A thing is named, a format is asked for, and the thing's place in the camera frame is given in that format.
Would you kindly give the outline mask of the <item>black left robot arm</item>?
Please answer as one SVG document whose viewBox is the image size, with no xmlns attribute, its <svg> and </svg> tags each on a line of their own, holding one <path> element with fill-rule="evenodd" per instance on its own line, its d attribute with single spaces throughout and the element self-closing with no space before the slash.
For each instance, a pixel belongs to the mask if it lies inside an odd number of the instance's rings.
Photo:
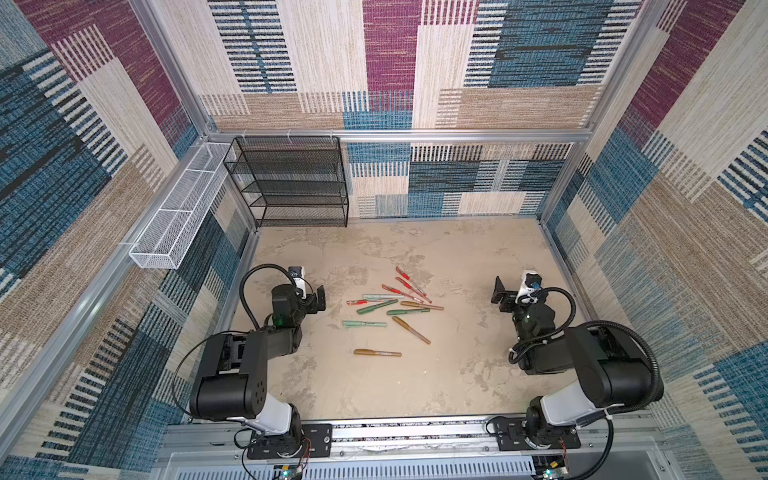
<svg viewBox="0 0 768 480">
<path fill-rule="evenodd" d="M 249 460 L 330 455 L 332 426 L 305 426 L 297 407 L 268 392 L 268 361 L 295 353 L 301 323 L 326 308 L 320 286 L 304 298 L 291 284 L 272 289 L 273 313 L 286 319 L 246 333 L 220 333 L 205 342 L 189 400 L 190 416 L 237 423 L 250 435 L 238 445 Z"/>
</svg>

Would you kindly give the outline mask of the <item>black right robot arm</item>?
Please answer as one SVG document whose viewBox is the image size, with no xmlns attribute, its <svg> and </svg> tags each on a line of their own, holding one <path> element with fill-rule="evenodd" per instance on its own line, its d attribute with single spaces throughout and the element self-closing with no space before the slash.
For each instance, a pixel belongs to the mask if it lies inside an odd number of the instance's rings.
<svg viewBox="0 0 768 480">
<path fill-rule="evenodd" d="M 500 450 L 574 449 L 579 428 L 662 399 L 660 365 L 650 345 L 616 322 L 575 324 L 574 296 L 543 286 L 538 273 L 525 272 L 516 290 L 495 280 L 491 302 L 512 317 L 517 341 L 509 351 L 511 365 L 529 376 L 576 375 L 567 386 L 535 397 L 524 414 L 492 418 L 488 432 Z"/>
</svg>

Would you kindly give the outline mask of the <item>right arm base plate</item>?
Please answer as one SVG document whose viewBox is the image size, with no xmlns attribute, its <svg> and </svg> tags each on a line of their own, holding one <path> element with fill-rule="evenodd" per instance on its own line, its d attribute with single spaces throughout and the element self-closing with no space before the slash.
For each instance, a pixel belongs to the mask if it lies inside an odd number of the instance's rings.
<svg viewBox="0 0 768 480">
<path fill-rule="evenodd" d="M 532 423 L 522 416 L 495 416 L 486 422 L 486 431 L 500 451 L 579 449 L 582 444 L 574 427 Z"/>
</svg>

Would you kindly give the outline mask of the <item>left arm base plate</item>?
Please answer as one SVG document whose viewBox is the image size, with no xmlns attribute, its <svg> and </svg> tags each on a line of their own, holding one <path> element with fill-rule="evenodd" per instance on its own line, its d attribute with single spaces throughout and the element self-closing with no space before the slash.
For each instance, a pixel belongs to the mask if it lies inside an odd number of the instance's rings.
<svg viewBox="0 0 768 480">
<path fill-rule="evenodd" d="M 312 460 L 327 458 L 332 440 L 330 423 L 303 424 L 283 435 L 263 436 L 252 432 L 245 456 L 248 460 L 298 460 L 308 451 Z"/>
</svg>

